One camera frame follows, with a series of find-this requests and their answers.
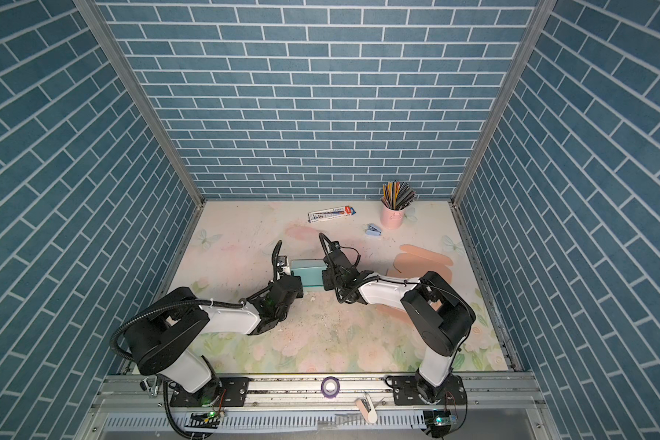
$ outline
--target blue stapler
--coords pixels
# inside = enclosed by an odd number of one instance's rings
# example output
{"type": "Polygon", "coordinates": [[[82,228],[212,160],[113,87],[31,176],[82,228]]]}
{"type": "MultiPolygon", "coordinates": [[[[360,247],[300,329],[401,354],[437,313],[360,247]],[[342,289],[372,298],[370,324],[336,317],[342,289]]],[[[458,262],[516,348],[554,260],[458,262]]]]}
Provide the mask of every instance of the blue stapler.
{"type": "Polygon", "coordinates": [[[367,225],[366,234],[378,237],[381,235],[381,229],[379,229],[379,227],[376,224],[370,223],[367,225]]]}

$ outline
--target floral tabletop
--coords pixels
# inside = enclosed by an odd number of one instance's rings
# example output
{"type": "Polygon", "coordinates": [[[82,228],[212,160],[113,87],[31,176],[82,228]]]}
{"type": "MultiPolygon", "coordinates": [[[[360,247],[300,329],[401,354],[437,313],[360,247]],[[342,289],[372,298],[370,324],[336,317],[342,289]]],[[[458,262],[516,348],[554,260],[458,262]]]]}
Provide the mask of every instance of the floral tabletop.
{"type": "MultiPolygon", "coordinates": [[[[473,307],[477,321],[455,359],[460,371],[506,370],[498,340],[446,202],[415,202],[404,224],[380,237],[381,203],[350,203],[354,216],[308,223],[308,212],[338,202],[211,202],[202,213],[172,289],[235,301],[271,277],[274,244],[290,260],[323,257],[318,233],[362,255],[360,270],[414,277],[437,271],[473,307]]],[[[384,305],[339,304],[332,291],[307,290],[289,317],[257,336],[202,334],[191,345],[218,373],[397,373],[415,371],[425,343],[408,315],[384,305]]]]}

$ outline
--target pink pencil holder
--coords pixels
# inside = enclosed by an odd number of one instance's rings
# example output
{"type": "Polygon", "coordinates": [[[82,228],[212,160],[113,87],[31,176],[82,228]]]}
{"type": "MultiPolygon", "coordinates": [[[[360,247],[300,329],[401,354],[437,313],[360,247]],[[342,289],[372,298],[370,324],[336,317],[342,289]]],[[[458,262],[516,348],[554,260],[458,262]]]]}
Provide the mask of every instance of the pink pencil holder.
{"type": "Polygon", "coordinates": [[[403,211],[389,209],[386,206],[381,207],[381,225],[388,230],[397,229],[403,223],[403,211]]]}

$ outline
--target purple tape roll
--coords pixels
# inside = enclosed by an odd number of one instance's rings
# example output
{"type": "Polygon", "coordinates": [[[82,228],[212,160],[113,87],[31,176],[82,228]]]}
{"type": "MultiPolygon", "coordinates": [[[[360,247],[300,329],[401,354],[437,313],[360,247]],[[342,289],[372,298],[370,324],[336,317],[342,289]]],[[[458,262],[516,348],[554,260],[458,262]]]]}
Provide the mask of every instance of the purple tape roll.
{"type": "Polygon", "coordinates": [[[340,381],[337,377],[327,376],[320,384],[320,391],[327,399],[333,399],[340,393],[340,381]]]}

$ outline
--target blue brick wall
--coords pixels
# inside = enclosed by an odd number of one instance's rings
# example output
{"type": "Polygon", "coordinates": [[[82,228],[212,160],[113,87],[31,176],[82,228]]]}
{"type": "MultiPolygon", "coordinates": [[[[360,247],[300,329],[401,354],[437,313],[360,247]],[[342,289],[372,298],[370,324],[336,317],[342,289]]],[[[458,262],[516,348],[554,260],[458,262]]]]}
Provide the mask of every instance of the blue brick wall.
{"type": "Polygon", "coordinates": [[[536,0],[212,3],[98,2],[202,193],[346,199],[449,198],[536,0]]]}
{"type": "Polygon", "coordinates": [[[0,439],[76,432],[192,209],[71,1],[0,1],[0,439]]]}
{"type": "Polygon", "coordinates": [[[660,439],[660,1],[557,2],[463,202],[560,433],[660,439]]]}

